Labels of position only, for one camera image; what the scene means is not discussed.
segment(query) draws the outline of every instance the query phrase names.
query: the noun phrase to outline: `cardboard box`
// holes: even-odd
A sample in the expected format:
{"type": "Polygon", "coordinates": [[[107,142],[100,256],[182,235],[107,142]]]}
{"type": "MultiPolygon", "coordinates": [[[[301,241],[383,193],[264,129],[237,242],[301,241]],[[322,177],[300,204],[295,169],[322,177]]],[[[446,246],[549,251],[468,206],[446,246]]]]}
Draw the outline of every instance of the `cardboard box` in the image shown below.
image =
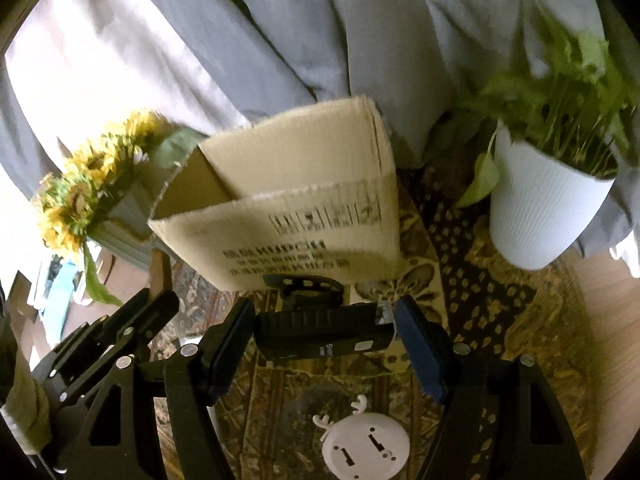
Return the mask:
{"type": "Polygon", "coordinates": [[[149,225],[220,290],[262,289],[274,272],[395,277],[398,188],[375,104],[325,102],[204,140],[149,225]]]}

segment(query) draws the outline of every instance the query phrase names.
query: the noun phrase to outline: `white round object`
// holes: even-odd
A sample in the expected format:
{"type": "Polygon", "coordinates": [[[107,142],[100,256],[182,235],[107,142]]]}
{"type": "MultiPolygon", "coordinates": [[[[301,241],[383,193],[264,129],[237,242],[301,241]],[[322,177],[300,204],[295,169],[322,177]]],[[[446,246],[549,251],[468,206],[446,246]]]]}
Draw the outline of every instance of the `white round object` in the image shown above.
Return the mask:
{"type": "Polygon", "coordinates": [[[340,480],[387,480],[409,458],[409,436],[381,413],[350,415],[329,429],[322,455],[340,480]]]}
{"type": "Polygon", "coordinates": [[[523,269],[541,269],[571,245],[614,181],[574,170],[523,140],[511,142],[503,124],[495,161],[500,180],[491,194],[491,239],[505,259],[523,269]]]}

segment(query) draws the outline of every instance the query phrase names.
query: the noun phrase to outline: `blue gripper pad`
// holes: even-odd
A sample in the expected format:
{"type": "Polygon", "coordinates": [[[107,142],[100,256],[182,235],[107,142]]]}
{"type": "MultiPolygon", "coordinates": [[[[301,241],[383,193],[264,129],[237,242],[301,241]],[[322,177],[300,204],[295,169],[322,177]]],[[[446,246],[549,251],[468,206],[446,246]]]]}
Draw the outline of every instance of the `blue gripper pad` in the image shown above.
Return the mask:
{"type": "Polygon", "coordinates": [[[427,321],[411,296],[396,303],[396,327],[423,392],[443,404],[445,377],[454,363],[449,335],[438,323],[427,321]]]}

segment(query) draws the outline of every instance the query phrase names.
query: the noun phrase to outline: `cardboard flap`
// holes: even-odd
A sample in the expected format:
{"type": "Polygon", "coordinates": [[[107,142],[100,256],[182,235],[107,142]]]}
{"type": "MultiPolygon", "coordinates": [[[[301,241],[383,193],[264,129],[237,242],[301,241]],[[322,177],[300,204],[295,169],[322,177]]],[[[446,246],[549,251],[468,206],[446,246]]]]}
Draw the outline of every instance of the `cardboard flap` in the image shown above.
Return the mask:
{"type": "Polygon", "coordinates": [[[199,149],[193,150],[184,168],[166,184],[151,218],[168,218],[185,211],[222,204],[235,197],[222,184],[199,149]]]}
{"type": "Polygon", "coordinates": [[[376,179],[394,170],[382,119],[366,98],[296,108],[216,134],[200,149],[238,198],[376,179]]]}

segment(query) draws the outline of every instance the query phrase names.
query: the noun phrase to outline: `white curtain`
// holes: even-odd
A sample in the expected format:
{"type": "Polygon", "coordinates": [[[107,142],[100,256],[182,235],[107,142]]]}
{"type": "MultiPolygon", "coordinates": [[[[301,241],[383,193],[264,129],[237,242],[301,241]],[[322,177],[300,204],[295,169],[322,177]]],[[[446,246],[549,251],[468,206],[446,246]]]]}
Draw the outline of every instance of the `white curtain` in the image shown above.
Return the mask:
{"type": "Polygon", "coordinates": [[[0,283],[9,295],[14,278],[21,272],[31,283],[38,276],[40,261],[49,253],[36,224],[35,211],[0,166],[0,283]]]}
{"type": "Polygon", "coordinates": [[[248,124],[150,0],[41,0],[6,65],[59,166],[66,149],[136,108],[206,134],[248,124]]]}
{"type": "Polygon", "coordinates": [[[631,275],[634,278],[640,278],[640,227],[636,226],[628,237],[610,248],[609,254],[614,260],[622,258],[631,275]]]}

